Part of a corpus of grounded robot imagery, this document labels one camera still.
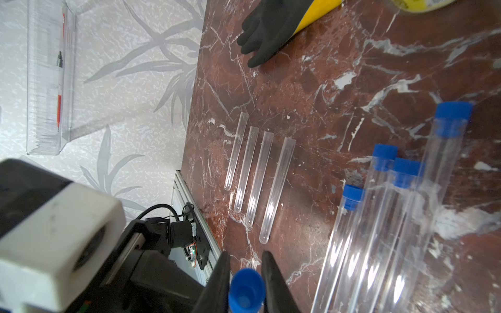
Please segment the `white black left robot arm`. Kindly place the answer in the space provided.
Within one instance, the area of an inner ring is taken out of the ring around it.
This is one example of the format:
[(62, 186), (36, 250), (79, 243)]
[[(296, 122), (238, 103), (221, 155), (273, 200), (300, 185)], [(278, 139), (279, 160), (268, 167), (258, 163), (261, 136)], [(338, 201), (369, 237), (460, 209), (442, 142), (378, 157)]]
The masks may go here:
[(121, 202), (19, 159), (1, 162), (2, 312), (189, 312), (202, 285), (170, 259), (190, 222), (125, 221)]

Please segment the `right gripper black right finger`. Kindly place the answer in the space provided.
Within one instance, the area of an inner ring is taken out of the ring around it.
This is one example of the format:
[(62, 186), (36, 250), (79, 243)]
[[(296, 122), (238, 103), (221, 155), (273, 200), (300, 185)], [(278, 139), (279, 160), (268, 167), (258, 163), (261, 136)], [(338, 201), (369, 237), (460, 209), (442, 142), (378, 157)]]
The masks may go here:
[(262, 277), (266, 289), (264, 312), (300, 313), (273, 254), (267, 250), (262, 254)]

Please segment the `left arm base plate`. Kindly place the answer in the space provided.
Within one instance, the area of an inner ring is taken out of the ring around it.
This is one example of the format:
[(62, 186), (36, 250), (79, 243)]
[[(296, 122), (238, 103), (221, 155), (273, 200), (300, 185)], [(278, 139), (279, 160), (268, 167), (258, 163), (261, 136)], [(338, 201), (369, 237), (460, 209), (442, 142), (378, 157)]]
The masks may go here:
[(208, 228), (201, 213), (192, 203), (187, 202), (183, 209), (183, 217), (192, 224), (193, 237), (194, 237), (194, 250), (196, 256), (196, 263), (203, 271), (211, 269), (210, 253), (211, 245), (207, 236)]

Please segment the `blue stopper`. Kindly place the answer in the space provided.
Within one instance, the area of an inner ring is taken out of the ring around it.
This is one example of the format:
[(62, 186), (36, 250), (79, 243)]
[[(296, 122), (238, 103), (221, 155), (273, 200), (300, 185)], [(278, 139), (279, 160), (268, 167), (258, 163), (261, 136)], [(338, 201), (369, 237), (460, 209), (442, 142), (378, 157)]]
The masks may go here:
[(257, 313), (266, 298), (263, 278), (252, 268), (239, 270), (230, 283), (228, 304), (233, 313)]

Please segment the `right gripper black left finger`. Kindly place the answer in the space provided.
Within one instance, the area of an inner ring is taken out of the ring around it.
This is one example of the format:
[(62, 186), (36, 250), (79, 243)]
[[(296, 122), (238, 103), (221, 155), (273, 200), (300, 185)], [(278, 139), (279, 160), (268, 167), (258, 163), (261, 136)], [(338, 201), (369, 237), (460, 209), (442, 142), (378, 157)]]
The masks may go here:
[(210, 279), (192, 313), (229, 312), (228, 292), (230, 290), (230, 256), (223, 251), (213, 269)]

